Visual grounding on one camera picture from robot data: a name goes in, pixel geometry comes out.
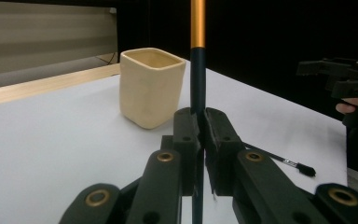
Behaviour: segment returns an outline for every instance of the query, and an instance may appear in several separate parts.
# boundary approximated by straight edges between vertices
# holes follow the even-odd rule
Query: white wall
[[[0,73],[116,52],[116,27],[109,8],[0,2]]]

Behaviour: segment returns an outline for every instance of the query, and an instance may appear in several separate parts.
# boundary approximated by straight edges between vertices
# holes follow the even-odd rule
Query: paintbrush
[[[266,153],[267,155],[269,155],[269,156],[270,156],[272,159],[274,159],[274,160],[281,161],[281,162],[283,162],[283,163],[286,164],[286,165],[293,166],[293,167],[297,168],[298,171],[299,171],[301,174],[303,174],[303,175],[307,175],[307,176],[311,176],[311,177],[316,176],[315,170],[314,170],[312,167],[310,167],[310,166],[301,164],[301,163],[299,163],[299,162],[289,161],[289,160],[287,160],[287,159],[285,159],[285,158],[282,158],[282,157],[280,157],[280,156],[277,156],[277,155],[275,155],[275,154],[272,154],[272,153],[270,153],[270,152],[267,152],[267,151],[265,151],[265,150],[263,150],[263,149],[261,149],[261,148],[254,147],[254,146],[249,145],[249,144],[247,144],[247,143],[243,143],[243,145],[245,146],[246,149],[258,149],[258,150],[260,150],[260,151]]]

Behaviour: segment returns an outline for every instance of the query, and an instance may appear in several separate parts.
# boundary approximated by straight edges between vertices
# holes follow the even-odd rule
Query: square ceramic cup
[[[120,54],[120,111],[139,126],[153,129],[178,108],[186,61],[161,49]]]

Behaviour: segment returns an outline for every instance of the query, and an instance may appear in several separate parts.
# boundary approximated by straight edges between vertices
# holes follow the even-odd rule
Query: white tabletop
[[[58,223],[76,195],[96,183],[123,188],[140,177],[172,120],[144,130],[118,108],[119,76],[0,104],[0,223]],[[207,103],[224,111],[242,141],[315,168],[316,177],[277,162],[309,192],[347,185],[340,121],[207,70]],[[189,107],[189,64],[179,108]],[[231,198],[210,194],[204,223],[236,223]],[[191,223],[184,198],[182,223]]]

